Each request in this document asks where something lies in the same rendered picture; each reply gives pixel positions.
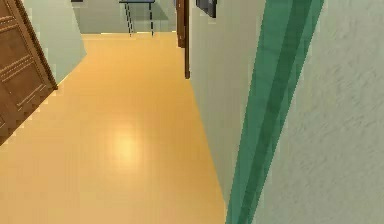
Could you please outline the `dark framed wall picture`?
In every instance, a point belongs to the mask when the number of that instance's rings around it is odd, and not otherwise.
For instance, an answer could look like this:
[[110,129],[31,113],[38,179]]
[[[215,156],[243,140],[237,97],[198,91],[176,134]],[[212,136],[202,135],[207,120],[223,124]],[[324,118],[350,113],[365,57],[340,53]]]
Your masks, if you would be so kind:
[[216,17],[217,0],[196,0],[196,6],[209,17]]

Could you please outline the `brown wooden room door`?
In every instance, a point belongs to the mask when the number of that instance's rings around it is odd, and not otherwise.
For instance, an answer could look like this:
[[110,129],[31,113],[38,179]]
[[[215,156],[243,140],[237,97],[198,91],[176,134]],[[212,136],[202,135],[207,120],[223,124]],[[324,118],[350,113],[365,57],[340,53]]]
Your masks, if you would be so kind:
[[184,75],[189,79],[189,0],[176,0],[176,14],[178,46],[184,49]]

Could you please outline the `brown panelled room door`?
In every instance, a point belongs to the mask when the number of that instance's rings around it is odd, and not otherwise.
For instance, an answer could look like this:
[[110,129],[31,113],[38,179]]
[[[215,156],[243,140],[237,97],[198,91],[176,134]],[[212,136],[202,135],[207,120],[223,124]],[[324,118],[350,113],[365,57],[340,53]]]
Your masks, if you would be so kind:
[[0,0],[0,146],[57,89],[22,0]]

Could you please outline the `dark table with thin legs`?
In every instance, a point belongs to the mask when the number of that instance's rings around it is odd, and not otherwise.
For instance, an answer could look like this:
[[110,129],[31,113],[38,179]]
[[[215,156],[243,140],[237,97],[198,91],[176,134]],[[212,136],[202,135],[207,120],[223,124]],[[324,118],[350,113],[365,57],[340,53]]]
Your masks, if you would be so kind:
[[124,6],[128,33],[132,35],[136,32],[134,23],[137,21],[147,21],[150,26],[151,36],[154,36],[153,5],[156,0],[119,0]]

